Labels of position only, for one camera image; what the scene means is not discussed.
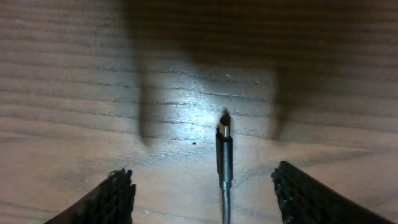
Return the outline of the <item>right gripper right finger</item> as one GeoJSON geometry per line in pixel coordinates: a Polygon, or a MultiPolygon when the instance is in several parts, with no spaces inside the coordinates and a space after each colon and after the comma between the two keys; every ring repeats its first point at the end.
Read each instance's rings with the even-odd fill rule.
{"type": "Polygon", "coordinates": [[[393,224],[287,161],[281,161],[271,177],[286,224],[393,224]]]}

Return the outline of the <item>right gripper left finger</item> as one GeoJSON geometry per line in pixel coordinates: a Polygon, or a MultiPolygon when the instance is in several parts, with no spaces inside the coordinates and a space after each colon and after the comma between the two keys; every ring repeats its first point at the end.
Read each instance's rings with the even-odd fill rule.
{"type": "Polygon", "coordinates": [[[132,224],[136,184],[131,170],[115,170],[45,224],[132,224]]]}

